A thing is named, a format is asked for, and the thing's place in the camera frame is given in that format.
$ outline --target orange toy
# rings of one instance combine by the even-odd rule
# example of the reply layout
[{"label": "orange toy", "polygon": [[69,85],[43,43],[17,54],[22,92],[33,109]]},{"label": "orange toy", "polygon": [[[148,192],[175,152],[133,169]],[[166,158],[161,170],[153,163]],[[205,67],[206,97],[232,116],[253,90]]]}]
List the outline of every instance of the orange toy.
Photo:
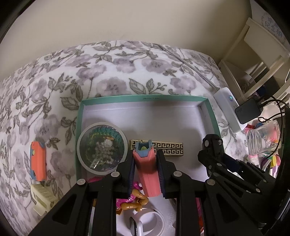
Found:
[{"label": "orange toy", "polygon": [[132,195],[134,195],[136,202],[123,202],[120,205],[120,209],[116,210],[116,213],[118,215],[121,214],[122,210],[129,210],[129,209],[135,209],[136,211],[141,211],[142,207],[145,206],[149,199],[144,194],[142,194],[138,189],[132,190]]},{"label": "orange toy", "polygon": [[37,181],[46,180],[46,148],[45,143],[31,142],[30,145],[30,176]]}]

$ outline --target colorful items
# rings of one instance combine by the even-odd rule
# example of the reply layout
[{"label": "colorful items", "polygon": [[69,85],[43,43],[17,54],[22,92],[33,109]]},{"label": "colorful items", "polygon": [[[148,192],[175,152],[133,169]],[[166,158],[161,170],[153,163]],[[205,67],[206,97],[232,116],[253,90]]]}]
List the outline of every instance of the colorful items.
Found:
[{"label": "colorful items", "polygon": [[250,155],[272,152],[276,149],[280,137],[280,129],[276,120],[268,122],[247,133],[247,144]]},{"label": "colorful items", "polygon": [[137,212],[139,212],[148,202],[148,197],[142,194],[139,190],[133,189],[129,199],[117,199],[116,213],[120,215],[122,210],[129,209],[135,209]]},{"label": "colorful items", "polygon": [[32,198],[36,201],[33,209],[40,216],[43,216],[45,212],[49,212],[58,202],[58,198],[41,184],[30,185],[30,190]]},{"label": "colorful items", "polygon": [[161,194],[159,177],[156,166],[156,156],[152,141],[136,143],[133,150],[141,184],[147,197],[156,197]]},{"label": "colorful items", "polygon": [[272,176],[275,176],[278,172],[278,167],[281,164],[281,159],[279,157],[278,154],[275,154],[269,158],[267,158],[267,156],[269,156],[270,153],[264,153],[264,158],[262,160],[262,170],[265,171],[267,169],[267,167],[270,165],[270,174]]},{"label": "colorful items", "polygon": [[30,176],[33,180],[46,180],[46,148],[45,143],[31,142]]}]

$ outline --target white cable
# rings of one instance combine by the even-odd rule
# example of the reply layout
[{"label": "white cable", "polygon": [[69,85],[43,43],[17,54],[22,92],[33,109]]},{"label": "white cable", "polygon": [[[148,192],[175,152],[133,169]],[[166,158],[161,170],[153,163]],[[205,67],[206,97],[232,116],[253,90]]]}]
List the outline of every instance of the white cable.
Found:
[{"label": "white cable", "polygon": [[215,86],[215,84],[213,82],[211,82],[207,77],[205,77],[203,74],[201,74],[196,68],[194,68],[193,66],[191,66],[189,63],[187,63],[185,60],[183,60],[179,55],[175,54],[174,52],[171,52],[170,50],[168,50],[166,47],[164,47],[163,45],[154,43],[155,45],[161,47],[163,50],[169,52],[172,56],[176,57],[178,60],[180,60],[181,62],[183,62],[185,65],[187,65],[189,68],[191,68],[192,70],[194,70],[201,78],[203,78],[204,81],[206,81],[210,86],[212,86],[216,91],[218,91],[220,88]]}]

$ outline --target pink toy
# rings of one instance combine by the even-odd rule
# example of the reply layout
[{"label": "pink toy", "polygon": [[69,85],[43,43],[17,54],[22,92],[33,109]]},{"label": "pink toy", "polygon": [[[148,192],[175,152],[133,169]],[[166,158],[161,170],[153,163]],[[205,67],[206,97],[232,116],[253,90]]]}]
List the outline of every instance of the pink toy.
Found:
[{"label": "pink toy", "polygon": [[160,183],[152,141],[149,140],[146,143],[136,142],[136,149],[133,150],[133,157],[136,162],[145,196],[156,197],[160,195]]},{"label": "pink toy", "polygon": [[[142,187],[139,186],[139,183],[138,182],[134,182],[133,183],[133,188],[138,189],[138,190],[142,190]],[[133,202],[135,200],[135,198],[136,197],[133,194],[131,194],[128,199],[120,199],[120,198],[117,198],[116,199],[116,206],[118,208],[121,208],[121,203],[123,203],[123,202]]]}]

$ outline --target gold patterned box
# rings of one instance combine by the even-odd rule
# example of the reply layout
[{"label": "gold patterned box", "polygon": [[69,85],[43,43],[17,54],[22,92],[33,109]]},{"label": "gold patterned box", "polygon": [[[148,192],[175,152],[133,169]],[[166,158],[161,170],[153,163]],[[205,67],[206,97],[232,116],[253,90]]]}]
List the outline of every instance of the gold patterned box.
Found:
[{"label": "gold patterned box", "polygon": [[[148,142],[146,140],[130,140],[130,150],[135,149],[136,142]],[[152,141],[155,153],[157,149],[162,149],[164,156],[183,156],[183,143]]]}]

